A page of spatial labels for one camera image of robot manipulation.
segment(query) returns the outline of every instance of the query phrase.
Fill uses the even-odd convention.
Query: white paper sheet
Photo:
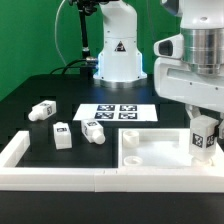
[[[81,104],[73,120],[158,121],[153,104]]]

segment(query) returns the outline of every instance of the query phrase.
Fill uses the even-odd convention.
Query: green backdrop
[[[54,44],[54,23],[62,0],[2,0],[0,7],[0,100],[32,75],[47,74],[63,66]],[[138,13],[138,48],[143,53],[143,69],[153,73],[153,39],[178,33],[178,19],[169,15],[160,0],[125,0]],[[147,4],[150,4],[149,22]],[[103,47],[100,9],[87,18],[91,53]],[[76,6],[66,4],[61,11],[58,40],[67,62],[81,57],[81,34]]]

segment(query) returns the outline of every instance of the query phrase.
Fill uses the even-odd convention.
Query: cable
[[[65,72],[69,69],[70,66],[72,66],[72,65],[74,65],[74,64],[76,64],[76,63],[79,63],[79,62],[85,62],[85,61],[86,61],[86,59],[80,59],[80,60],[74,60],[74,61],[68,63],[68,64],[64,67],[64,69],[63,69],[63,71],[62,71],[61,74],[64,75]]]
[[[85,68],[93,68],[91,66],[75,66],[75,67],[73,67],[73,66],[65,66],[65,67],[56,68],[56,69],[52,70],[49,74],[53,75],[54,72],[62,70],[62,69],[65,69],[65,68],[69,69],[69,68],[84,68],[84,67]]]
[[[54,40],[55,40],[55,46],[56,46],[56,50],[58,52],[58,55],[60,56],[61,60],[63,61],[64,65],[66,66],[66,61],[59,49],[59,46],[58,46],[58,20],[59,20],[59,16],[60,16],[60,12],[61,12],[61,9],[63,7],[63,5],[65,4],[66,0],[62,0],[59,8],[58,8],[58,11],[57,11],[57,15],[56,15],[56,19],[55,19],[55,27],[54,27],[54,30],[55,30],[55,33],[54,33]]]
[[[153,20],[152,20],[150,1],[151,0],[146,0],[146,2],[147,2],[147,14],[148,14],[149,26],[150,26],[150,29],[151,29],[152,41],[155,43],[157,41],[157,37],[156,37],[154,23],[153,23]]]

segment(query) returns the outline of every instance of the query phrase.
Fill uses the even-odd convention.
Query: black table
[[[33,105],[56,100],[57,114],[45,121],[27,118]],[[106,142],[89,144],[80,122],[72,121],[83,103],[155,104],[158,122],[104,121]],[[215,112],[203,114],[218,118]],[[73,148],[56,151],[53,124],[69,123]],[[19,130],[29,130],[31,147],[18,167],[115,168],[119,128],[185,128],[184,105],[157,96],[152,76],[143,87],[108,89],[79,76],[29,78],[0,103],[0,151]],[[224,194],[0,192],[2,223],[223,223]]]

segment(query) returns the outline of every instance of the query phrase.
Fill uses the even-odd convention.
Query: white tray
[[[115,169],[16,168],[29,146],[29,132],[18,132],[0,154],[0,190],[224,192],[224,154],[218,145],[213,166],[192,167],[189,130],[137,129],[140,144],[131,150],[122,144],[125,130],[119,130]],[[141,166],[124,165],[131,155],[142,157]]]

